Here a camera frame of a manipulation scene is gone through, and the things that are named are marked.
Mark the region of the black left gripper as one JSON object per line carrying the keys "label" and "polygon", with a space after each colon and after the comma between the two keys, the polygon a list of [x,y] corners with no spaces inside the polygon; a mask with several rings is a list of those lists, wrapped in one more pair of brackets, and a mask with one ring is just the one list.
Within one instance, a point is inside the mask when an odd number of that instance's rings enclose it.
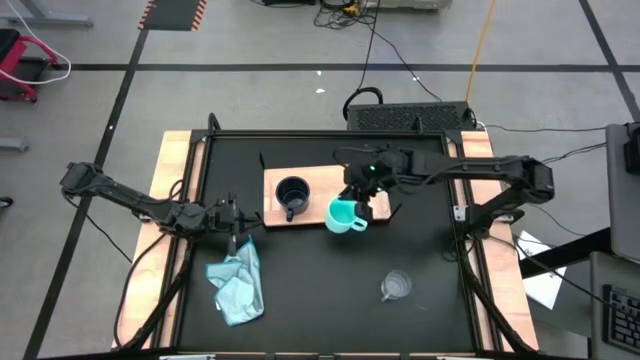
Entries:
{"label": "black left gripper", "polygon": [[228,254],[237,253],[236,236],[240,228],[251,228],[262,225],[262,217],[240,215],[237,196],[229,195],[226,200],[217,200],[214,204],[204,207],[204,231],[206,233],[228,233]]}

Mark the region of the black computer tower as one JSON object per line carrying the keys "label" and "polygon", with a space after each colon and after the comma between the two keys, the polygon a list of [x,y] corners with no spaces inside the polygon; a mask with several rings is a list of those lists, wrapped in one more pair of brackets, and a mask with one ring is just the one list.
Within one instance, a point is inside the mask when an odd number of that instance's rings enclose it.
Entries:
{"label": "black computer tower", "polygon": [[351,105],[348,128],[356,131],[472,131],[476,129],[466,102]]}

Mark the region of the clear glass cup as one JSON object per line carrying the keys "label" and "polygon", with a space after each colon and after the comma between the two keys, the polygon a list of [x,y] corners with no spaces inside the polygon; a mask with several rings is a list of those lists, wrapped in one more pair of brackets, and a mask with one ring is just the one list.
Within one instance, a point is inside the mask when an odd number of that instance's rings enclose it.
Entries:
{"label": "clear glass cup", "polygon": [[381,282],[381,301],[398,300],[407,296],[411,290],[412,280],[409,275],[400,270],[392,270]]}

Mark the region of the white paper sheet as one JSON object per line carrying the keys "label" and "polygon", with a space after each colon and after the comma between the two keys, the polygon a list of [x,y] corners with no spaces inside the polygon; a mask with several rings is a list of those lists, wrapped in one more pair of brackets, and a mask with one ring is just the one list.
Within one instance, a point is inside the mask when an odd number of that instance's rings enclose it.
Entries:
{"label": "white paper sheet", "polygon": [[[551,249],[550,245],[542,243],[525,230],[516,236],[516,245],[520,260]],[[525,279],[524,288],[529,298],[552,310],[562,283],[563,279],[555,273],[544,272]]]}

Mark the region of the grey metal stand leg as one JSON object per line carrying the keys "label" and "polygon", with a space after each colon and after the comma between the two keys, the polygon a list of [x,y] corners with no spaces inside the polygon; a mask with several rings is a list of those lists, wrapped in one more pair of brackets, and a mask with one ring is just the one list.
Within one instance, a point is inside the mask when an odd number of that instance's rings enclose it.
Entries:
{"label": "grey metal stand leg", "polygon": [[91,28],[93,20],[86,15],[55,12],[46,7],[42,0],[16,0],[27,10],[27,15],[20,15],[12,0],[3,0],[10,8],[10,12],[0,12],[0,20],[11,24],[24,21],[27,25],[52,26],[84,26]]}

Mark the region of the navy speckled enamel mug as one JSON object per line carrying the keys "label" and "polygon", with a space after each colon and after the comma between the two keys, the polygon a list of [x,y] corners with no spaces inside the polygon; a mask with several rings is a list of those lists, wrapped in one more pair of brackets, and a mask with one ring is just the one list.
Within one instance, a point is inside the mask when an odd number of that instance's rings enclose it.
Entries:
{"label": "navy speckled enamel mug", "polygon": [[310,193],[308,182],[301,177],[289,176],[277,184],[276,200],[284,210],[287,222],[292,222],[296,215],[307,210]]}

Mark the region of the light blue microfibre cloth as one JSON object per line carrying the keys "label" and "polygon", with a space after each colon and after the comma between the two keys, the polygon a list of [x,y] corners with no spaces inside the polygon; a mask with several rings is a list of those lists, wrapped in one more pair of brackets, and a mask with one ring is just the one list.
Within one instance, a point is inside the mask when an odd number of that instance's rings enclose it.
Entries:
{"label": "light blue microfibre cloth", "polygon": [[252,236],[235,256],[206,265],[205,277],[217,289],[214,303],[228,326],[241,325],[264,314],[260,266]]}

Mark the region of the red cart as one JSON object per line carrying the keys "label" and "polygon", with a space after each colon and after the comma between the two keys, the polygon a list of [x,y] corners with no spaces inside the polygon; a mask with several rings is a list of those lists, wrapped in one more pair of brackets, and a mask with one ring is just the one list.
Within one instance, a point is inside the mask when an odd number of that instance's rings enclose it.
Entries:
{"label": "red cart", "polygon": [[[24,55],[28,45],[38,46],[45,58]],[[22,35],[18,30],[0,28],[0,100],[38,100],[36,82],[47,69],[59,67],[58,57],[46,50],[40,40]]]}

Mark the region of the hazard striped floor mat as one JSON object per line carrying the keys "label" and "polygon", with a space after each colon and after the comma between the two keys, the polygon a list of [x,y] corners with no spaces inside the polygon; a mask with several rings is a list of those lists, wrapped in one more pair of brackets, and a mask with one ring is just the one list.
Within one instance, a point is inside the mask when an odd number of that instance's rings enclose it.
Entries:
{"label": "hazard striped floor mat", "polygon": [[198,31],[207,0],[148,0],[139,30]]}

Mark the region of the mint green ceramic mug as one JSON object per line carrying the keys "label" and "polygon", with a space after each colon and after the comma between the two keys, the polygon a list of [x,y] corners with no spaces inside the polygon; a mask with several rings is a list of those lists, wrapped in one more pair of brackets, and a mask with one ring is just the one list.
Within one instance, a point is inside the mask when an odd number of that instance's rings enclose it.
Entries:
{"label": "mint green ceramic mug", "polygon": [[357,205],[358,203],[353,200],[333,199],[327,207],[326,227],[336,234],[346,233],[350,230],[365,231],[368,222],[356,215]]}

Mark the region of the wooden table side board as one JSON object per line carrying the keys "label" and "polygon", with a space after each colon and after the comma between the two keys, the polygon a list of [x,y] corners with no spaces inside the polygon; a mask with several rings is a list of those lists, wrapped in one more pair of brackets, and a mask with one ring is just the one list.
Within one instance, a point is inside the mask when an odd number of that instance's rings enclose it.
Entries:
{"label": "wooden table side board", "polygon": [[[171,186],[182,179],[187,198],[193,200],[203,152],[204,142],[192,141],[189,131],[165,132],[149,194],[164,197]],[[186,241],[163,236],[154,223],[141,225],[134,253],[137,265],[125,282],[124,300],[116,316],[115,334],[119,343],[133,338],[168,292],[184,262],[186,249]]]}
{"label": "wooden table side board", "polygon": [[[450,142],[448,144],[451,156],[466,157],[493,157],[490,138],[486,132],[461,132],[461,143]],[[502,186],[497,181],[485,180],[454,180],[456,192],[456,205],[467,203],[483,204],[502,191]],[[490,229],[490,234],[504,241],[511,240],[511,228],[504,222],[496,222]],[[491,290],[491,296],[495,305],[508,320],[511,327],[519,334],[522,340],[535,350],[539,349],[536,333],[533,325],[530,308],[524,290],[524,283],[520,274],[519,257],[517,251],[507,243],[496,241],[493,238],[476,243],[467,242],[468,258],[474,274],[481,280],[487,292]],[[511,351],[510,345],[504,336],[490,322],[489,316],[480,302],[474,296],[476,318],[480,334],[480,348],[484,350]]]}

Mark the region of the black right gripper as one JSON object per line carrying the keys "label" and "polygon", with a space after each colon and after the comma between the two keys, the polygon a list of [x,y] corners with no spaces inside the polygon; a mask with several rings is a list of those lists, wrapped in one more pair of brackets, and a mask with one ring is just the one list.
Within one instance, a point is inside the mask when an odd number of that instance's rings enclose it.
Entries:
{"label": "black right gripper", "polygon": [[[341,152],[355,152],[368,155],[364,162],[357,160],[342,160]],[[343,167],[343,182],[345,188],[337,195],[341,200],[357,200],[355,215],[366,222],[374,219],[370,198],[379,192],[395,186],[399,180],[397,176],[402,169],[402,157],[392,152],[388,147],[355,148],[339,147],[333,150],[333,159]]]}

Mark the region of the black keyboard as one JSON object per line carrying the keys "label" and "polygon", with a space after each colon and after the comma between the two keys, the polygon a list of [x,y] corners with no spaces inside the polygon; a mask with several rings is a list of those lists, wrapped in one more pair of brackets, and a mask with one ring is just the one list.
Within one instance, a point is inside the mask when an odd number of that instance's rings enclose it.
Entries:
{"label": "black keyboard", "polygon": [[640,356],[640,295],[611,284],[602,289],[603,341]]}

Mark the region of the grey desk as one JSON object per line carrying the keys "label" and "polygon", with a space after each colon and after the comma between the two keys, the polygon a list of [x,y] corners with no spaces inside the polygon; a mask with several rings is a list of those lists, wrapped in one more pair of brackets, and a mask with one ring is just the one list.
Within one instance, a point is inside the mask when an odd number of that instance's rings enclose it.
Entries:
{"label": "grey desk", "polygon": [[[640,264],[619,259],[601,252],[590,255],[591,292],[603,299],[603,286],[613,285],[629,290],[640,299]],[[640,355],[612,346],[603,341],[604,305],[591,300],[590,358],[595,360],[640,360]]]}

